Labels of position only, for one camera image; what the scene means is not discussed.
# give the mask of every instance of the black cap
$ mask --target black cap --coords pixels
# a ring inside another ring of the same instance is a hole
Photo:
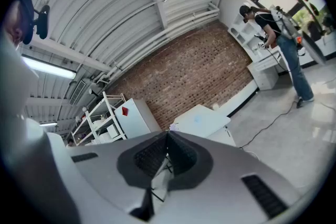
[[[243,17],[245,17],[245,14],[248,14],[249,12],[250,12],[250,8],[246,5],[241,6],[240,9],[239,9],[239,13]]]
[[[23,43],[24,44],[29,44],[32,40],[33,37],[33,28],[34,28],[34,6],[32,0],[19,0],[28,15],[29,19],[29,30],[28,33],[26,34]]]

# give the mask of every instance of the black slot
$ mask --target black slot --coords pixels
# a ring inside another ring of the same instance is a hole
[[[270,219],[287,209],[285,203],[257,175],[245,176],[242,181]]]
[[[74,163],[77,163],[77,162],[86,161],[88,159],[92,159],[96,157],[98,157],[98,155],[96,153],[91,152],[91,153],[85,153],[81,155],[72,156],[71,158]]]

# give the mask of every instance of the blue jeans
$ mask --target blue jeans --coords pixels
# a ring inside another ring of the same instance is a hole
[[[297,54],[294,40],[281,35],[277,38],[276,43],[280,47],[288,63],[289,70],[291,71],[293,86],[298,96],[302,97],[303,100],[313,98],[314,94],[300,66],[299,56]]]

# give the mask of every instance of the ceiling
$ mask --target ceiling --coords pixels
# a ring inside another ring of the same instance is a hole
[[[48,131],[66,136],[75,117],[83,114],[82,107],[95,97],[88,94],[88,88],[95,92],[102,89],[101,84],[96,85],[102,74],[116,67],[131,68],[164,44],[142,49],[147,41],[192,15],[211,10],[211,2],[217,5],[219,0],[33,0],[36,10],[50,6],[48,37],[41,40],[34,34],[32,42],[21,45],[19,52],[75,70],[77,75],[70,80],[39,72],[25,107],[26,116],[41,123],[57,121]],[[216,14],[198,25],[213,19]],[[195,22],[191,27],[182,25],[173,37],[195,26]],[[80,100],[71,106],[69,99],[80,80],[86,86]]]

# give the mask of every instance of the brick wall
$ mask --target brick wall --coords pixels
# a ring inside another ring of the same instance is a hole
[[[216,21],[192,30],[155,51],[121,78],[108,94],[144,99],[162,129],[202,104],[222,105],[252,81],[250,58]]]

